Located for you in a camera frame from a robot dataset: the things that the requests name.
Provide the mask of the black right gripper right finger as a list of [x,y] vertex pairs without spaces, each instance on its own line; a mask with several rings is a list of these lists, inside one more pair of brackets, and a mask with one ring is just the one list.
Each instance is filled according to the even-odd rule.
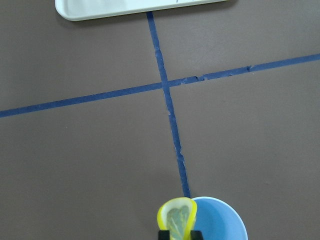
[[203,235],[200,230],[191,230],[190,231],[191,240],[203,240]]

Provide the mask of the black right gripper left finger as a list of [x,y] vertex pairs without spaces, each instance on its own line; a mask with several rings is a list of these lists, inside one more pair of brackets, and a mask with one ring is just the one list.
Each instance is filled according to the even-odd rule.
[[157,239],[158,240],[170,240],[170,231],[169,230],[159,230]]

